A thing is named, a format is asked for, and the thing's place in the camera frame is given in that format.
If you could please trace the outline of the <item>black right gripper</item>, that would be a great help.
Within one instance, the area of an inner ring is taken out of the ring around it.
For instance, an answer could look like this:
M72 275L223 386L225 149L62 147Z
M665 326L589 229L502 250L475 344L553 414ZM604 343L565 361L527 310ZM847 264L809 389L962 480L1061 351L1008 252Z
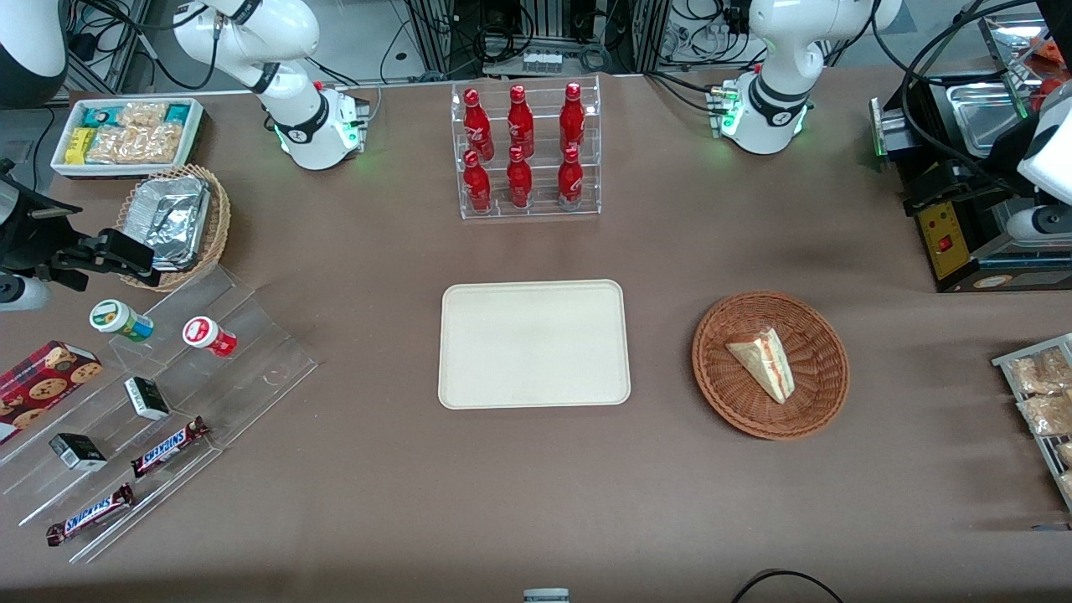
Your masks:
M11 161L3 161L3 273L49 279L72 291L87 289L85 271L117 273L142 285L158 286L161 273L152 264L157 252L148 245L120 230L101 229L95 254L95 249L85 244L88 238L70 226L68 217L81 209L17 183L10 175L12 168Z

